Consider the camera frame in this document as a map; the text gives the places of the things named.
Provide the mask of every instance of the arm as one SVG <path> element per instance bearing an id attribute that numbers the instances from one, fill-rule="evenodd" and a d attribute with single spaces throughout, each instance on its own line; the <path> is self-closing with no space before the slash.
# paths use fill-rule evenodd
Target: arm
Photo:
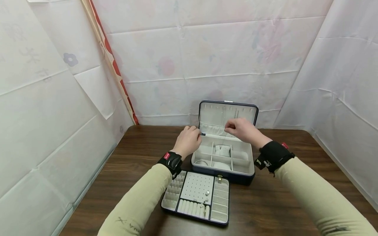
<path id="1" fill-rule="evenodd" d="M 229 120 L 225 132 L 258 149 L 272 141 L 243 118 Z M 297 157 L 274 173 L 309 214 L 322 235 L 378 235 L 339 191 Z"/>
<path id="2" fill-rule="evenodd" d="M 200 135 L 201 131 L 195 126 L 186 126 L 172 151 L 183 161 L 200 146 Z M 171 181 L 172 174 L 165 165 L 154 165 L 111 211 L 98 236 L 139 235 Z"/>
<path id="3" fill-rule="evenodd" d="M 108 215 L 98 236 L 139 235 L 171 181 L 167 167 L 154 165 Z"/>

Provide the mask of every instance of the jewelry box lid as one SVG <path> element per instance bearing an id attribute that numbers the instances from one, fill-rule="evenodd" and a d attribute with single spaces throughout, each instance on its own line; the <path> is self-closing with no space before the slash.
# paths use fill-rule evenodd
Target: jewelry box lid
<path id="1" fill-rule="evenodd" d="M 254 104 L 203 100 L 199 107 L 198 128 L 205 135 L 236 138 L 224 132 L 227 121 L 232 118 L 246 118 L 256 125 L 258 114 L 259 108 Z"/>

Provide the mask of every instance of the red label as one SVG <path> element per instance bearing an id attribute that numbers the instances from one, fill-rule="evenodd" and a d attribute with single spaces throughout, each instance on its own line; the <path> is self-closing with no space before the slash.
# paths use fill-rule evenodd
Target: red label
<path id="1" fill-rule="evenodd" d="M 286 149 L 289 149 L 289 146 L 286 145 L 286 143 L 282 143 L 281 145 L 284 146 Z"/>
<path id="2" fill-rule="evenodd" d="M 169 153 L 166 153 L 166 154 L 164 155 L 164 159 L 168 160 L 169 156 L 170 156 L 170 154 L 169 154 Z"/>

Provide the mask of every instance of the person's left hand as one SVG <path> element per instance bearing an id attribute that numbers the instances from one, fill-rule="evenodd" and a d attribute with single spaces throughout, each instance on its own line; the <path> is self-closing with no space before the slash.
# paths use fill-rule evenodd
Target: person's left hand
<path id="1" fill-rule="evenodd" d="M 181 160 L 184 161 L 187 156 L 200 147 L 201 142 L 201 131 L 195 126 L 185 126 L 177 137 L 175 147 L 171 151 L 179 154 L 182 157 Z"/>

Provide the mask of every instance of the ring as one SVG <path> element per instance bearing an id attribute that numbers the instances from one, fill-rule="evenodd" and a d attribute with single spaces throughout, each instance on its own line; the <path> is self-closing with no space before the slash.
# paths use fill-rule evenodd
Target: ring
<path id="1" fill-rule="evenodd" d="M 209 166 L 209 164 L 206 161 L 204 161 L 204 160 L 198 160 L 194 164 Z"/>

